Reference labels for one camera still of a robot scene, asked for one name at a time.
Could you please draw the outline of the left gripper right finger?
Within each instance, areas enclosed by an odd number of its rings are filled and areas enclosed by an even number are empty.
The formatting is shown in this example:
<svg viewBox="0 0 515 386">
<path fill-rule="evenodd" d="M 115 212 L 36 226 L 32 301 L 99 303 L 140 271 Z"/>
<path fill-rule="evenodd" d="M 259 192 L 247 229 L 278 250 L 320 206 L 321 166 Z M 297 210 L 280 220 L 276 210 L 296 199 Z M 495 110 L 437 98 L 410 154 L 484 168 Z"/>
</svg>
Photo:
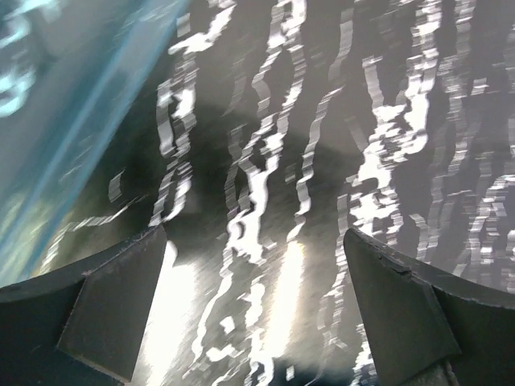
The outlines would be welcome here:
<svg viewBox="0 0 515 386">
<path fill-rule="evenodd" d="M 512 385 L 514 296 L 408 257 L 363 232 L 344 252 L 382 385 Z"/>
</svg>

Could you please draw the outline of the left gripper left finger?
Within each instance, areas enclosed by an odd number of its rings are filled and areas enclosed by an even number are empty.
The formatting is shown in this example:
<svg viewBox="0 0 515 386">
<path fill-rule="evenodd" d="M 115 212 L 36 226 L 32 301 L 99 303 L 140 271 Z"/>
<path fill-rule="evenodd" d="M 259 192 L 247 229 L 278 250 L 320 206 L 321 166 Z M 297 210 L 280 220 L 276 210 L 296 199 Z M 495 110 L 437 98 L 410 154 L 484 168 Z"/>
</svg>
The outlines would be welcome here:
<svg viewBox="0 0 515 386">
<path fill-rule="evenodd" d="M 132 380 L 167 235 L 149 228 L 90 257 L 1 289 L 3 385 Z"/>
</svg>

